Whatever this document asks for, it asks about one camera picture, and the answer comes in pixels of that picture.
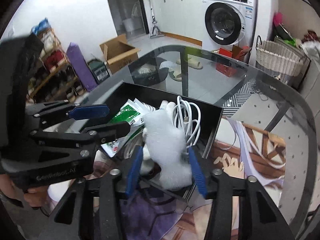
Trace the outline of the person's left hand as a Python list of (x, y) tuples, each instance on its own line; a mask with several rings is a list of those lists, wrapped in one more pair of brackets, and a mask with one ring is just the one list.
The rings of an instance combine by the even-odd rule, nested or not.
[(19, 189), (7, 174), (1, 174), (1, 193), (10, 199), (25, 201), (31, 207), (41, 207), (47, 202), (48, 187), (30, 188), (26, 191)]

